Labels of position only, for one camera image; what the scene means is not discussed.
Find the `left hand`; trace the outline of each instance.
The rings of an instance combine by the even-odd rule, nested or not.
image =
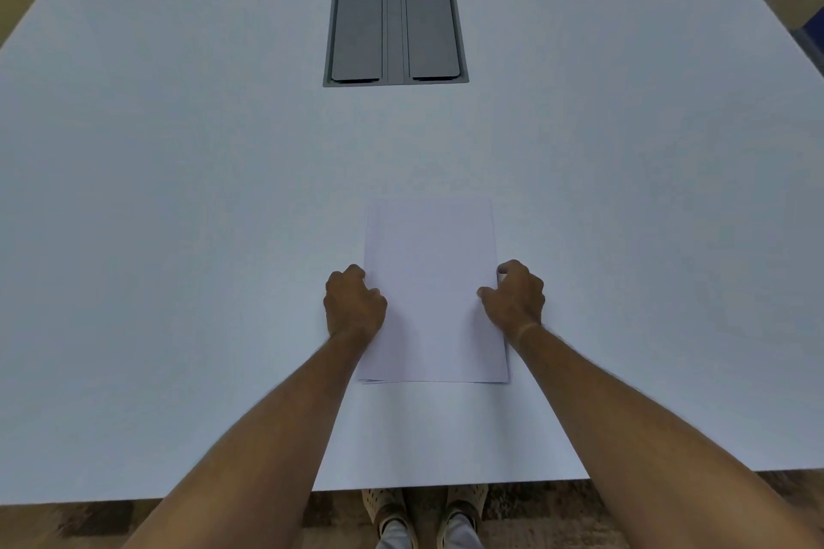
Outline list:
[[[367,289],[366,273],[350,265],[343,273],[332,272],[326,282],[326,326],[330,336],[339,332],[362,332],[371,341],[386,316],[386,298],[378,289]]]

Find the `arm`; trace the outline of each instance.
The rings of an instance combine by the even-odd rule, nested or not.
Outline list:
[[[386,314],[356,265],[326,291],[330,339],[212,446],[125,549],[292,545],[346,386]]]
[[[518,261],[497,290],[478,291],[489,318],[551,403],[606,506],[634,547],[822,549],[755,473],[669,410],[541,327],[543,282]]]

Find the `person's left arm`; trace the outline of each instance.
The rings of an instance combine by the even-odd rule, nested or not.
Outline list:
[[[206,453],[124,549],[288,549],[354,368],[386,299],[350,265],[326,283],[330,338]]]

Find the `stack of paper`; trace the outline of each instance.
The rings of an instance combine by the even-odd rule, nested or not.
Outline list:
[[[508,382],[503,336],[476,295],[498,285],[497,265],[489,200],[374,200],[364,269],[389,307],[358,379]]]

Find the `floor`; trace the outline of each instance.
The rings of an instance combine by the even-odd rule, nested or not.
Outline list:
[[[760,474],[824,531],[824,469]],[[443,487],[406,492],[422,549],[434,546]],[[156,500],[0,507],[3,549],[114,549]],[[487,549],[620,549],[623,535],[592,483],[530,482],[489,487],[481,540]],[[376,537],[355,491],[314,493],[303,519],[303,549],[373,549]]]

